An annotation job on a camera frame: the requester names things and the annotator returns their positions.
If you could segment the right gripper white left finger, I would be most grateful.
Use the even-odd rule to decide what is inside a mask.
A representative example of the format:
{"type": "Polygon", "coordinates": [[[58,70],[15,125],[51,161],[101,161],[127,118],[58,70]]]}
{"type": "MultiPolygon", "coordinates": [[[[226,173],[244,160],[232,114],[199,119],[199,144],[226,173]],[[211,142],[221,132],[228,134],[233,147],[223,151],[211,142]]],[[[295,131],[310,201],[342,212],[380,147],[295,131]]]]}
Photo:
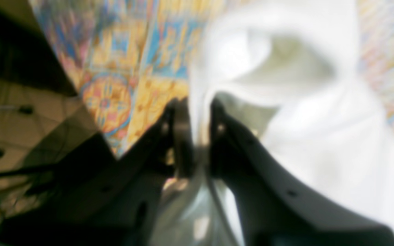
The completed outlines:
{"type": "Polygon", "coordinates": [[[163,185],[194,172],[187,99],[173,99],[117,163],[41,207],[6,219],[5,246],[144,246],[163,185]]]}

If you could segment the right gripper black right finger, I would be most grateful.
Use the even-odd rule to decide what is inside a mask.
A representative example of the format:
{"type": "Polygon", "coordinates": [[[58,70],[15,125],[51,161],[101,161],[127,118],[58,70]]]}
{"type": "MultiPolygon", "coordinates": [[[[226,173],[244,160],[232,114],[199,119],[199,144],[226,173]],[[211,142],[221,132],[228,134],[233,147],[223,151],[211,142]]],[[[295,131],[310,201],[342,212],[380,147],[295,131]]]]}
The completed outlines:
{"type": "Polygon", "coordinates": [[[210,105],[209,170],[233,193],[247,246],[394,246],[388,226],[299,181],[217,99],[210,105]]]}

